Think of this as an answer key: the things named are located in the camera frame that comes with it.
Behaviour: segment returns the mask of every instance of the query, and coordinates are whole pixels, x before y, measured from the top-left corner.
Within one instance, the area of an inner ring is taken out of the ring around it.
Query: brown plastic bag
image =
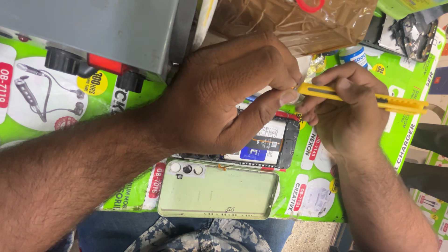
[[[273,31],[294,56],[328,52],[362,41],[376,2],[326,0],[322,9],[307,13],[295,0],[220,0],[211,30],[225,38]],[[319,0],[305,3],[318,6]]]

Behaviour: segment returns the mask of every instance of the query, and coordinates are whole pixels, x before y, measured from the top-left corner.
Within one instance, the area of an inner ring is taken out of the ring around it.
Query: neckband earphones illustration
[[[61,86],[59,84],[59,82],[56,80],[56,78],[54,78],[54,76],[45,71],[45,70],[38,70],[34,67],[30,67],[28,65],[19,63],[17,64],[17,68],[20,70],[23,70],[25,72],[28,72],[30,74],[35,74],[38,76],[42,76],[42,77],[46,77],[48,79],[48,91],[47,91],[47,96],[45,97],[45,102],[43,104],[43,111],[40,110],[40,107],[37,103],[36,98],[34,97],[33,93],[31,92],[31,90],[29,89],[28,85],[26,84],[26,79],[29,78],[29,76],[24,75],[18,79],[14,80],[14,84],[16,84],[17,89],[20,91],[20,93],[22,94],[23,98],[25,98],[25,100],[28,102],[28,104],[30,105],[30,109],[32,112],[36,113],[39,115],[40,119],[43,122],[47,122],[47,113],[51,113],[53,111],[57,111],[57,110],[66,110],[69,112],[74,113],[77,116],[82,115],[82,112],[84,111],[84,104],[82,102],[77,102],[75,105],[74,109],[53,109],[50,111],[47,111],[47,104],[48,104],[48,99],[50,98],[50,92],[52,89],[52,79],[58,84],[58,86],[60,86],[62,89],[67,90],[71,93],[76,94],[76,97],[80,100],[84,99],[84,92],[81,91],[80,89],[78,90],[71,90],[68,88],[65,88],[63,86]]]

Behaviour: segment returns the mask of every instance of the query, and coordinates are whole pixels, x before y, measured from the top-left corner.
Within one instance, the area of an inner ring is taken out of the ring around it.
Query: phone battery
[[[276,165],[279,159],[286,122],[270,121],[239,152],[225,154],[225,160]]]

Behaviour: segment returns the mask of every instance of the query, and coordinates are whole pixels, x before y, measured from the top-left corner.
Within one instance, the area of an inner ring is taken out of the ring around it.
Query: blue sticker
[[[266,159],[266,154],[267,154],[266,150],[257,150],[245,146],[241,150],[240,158],[255,161],[264,161]]]

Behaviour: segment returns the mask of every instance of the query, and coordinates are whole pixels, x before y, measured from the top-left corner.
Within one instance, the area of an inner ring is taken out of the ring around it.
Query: hand
[[[153,133],[173,153],[236,152],[296,99],[291,88],[301,78],[297,60],[271,33],[203,48],[148,111],[159,121]],[[273,89],[238,115],[235,106],[268,85]]]
[[[296,107],[304,121],[316,125],[325,148],[336,159],[377,153],[389,112],[378,108],[375,93],[388,95],[386,86],[354,62],[330,68],[312,82],[334,87],[344,100],[307,96]]]

